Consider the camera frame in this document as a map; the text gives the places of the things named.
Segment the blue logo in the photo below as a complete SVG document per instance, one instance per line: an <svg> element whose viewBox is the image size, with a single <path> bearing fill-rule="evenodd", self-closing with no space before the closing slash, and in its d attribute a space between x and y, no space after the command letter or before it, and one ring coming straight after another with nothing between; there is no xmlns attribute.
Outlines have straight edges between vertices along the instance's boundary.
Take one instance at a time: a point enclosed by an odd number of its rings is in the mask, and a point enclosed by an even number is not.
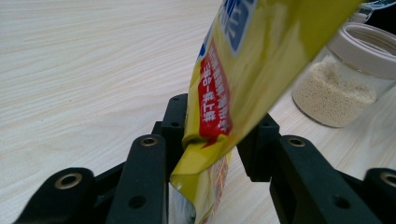
<svg viewBox="0 0 396 224"><path fill-rule="evenodd" d="M224 0L219 10L220 27L234 56L241 48L255 6L256 0Z"/></svg>

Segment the clear plastic container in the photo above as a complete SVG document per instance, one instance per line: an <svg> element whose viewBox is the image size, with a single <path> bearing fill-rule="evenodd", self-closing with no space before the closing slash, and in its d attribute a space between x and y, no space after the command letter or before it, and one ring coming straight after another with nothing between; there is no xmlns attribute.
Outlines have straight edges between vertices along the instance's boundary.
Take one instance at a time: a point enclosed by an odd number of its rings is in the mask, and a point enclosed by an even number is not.
<svg viewBox="0 0 396 224"><path fill-rule="evenodd" d="M294 103L331 127L355 120L396 83L396 36L346 23L296 83Z"/></svg>

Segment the tabletop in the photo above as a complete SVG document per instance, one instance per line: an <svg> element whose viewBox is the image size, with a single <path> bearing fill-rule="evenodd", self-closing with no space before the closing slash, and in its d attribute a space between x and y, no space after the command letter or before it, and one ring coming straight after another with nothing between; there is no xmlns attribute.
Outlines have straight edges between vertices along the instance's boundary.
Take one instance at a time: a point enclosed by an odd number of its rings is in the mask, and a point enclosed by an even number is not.
<svg viewBox="0 0 396 224"><path fill-rule="evenodd" d="M96 175L125 161L136 137L188 91L220 0L0 2L0 223L68 167ZM290 90L270 110L282 134L316 145L347 174L396 169L396 90L351 125L321 126ZM278 223L266 183L250 183L237 152L213 223Z"/></svg>

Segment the white lid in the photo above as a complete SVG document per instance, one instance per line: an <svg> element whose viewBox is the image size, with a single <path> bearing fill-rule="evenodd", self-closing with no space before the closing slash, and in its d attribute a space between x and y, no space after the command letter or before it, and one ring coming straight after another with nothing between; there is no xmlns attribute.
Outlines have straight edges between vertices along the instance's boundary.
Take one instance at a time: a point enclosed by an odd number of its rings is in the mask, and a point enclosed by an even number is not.
<svg viewBox="0 0 396 224"><path fill-rule="evenodd" d="M396 35L374 26L347 22L327 47L361 71L396 79Z"/></svg>

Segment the wood grain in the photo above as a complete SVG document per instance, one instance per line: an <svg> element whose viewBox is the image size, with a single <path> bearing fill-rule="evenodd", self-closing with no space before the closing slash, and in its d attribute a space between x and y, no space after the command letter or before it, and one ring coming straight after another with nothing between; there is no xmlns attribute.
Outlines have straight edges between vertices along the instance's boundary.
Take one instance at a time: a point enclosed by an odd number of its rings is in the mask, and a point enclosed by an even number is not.
<svg viewBox="0 0 396 224"><path fill-rule="evenodd" d="M0 223L11 223L50 175L96 175L187 92L220 0L0 2ZM310 139L337 169L362 178L396 169L396 90L357 122L330 129L290 92L271 110L283 134ZM250 183L237 153L213 223L277 223L268 184Z"/></svg>

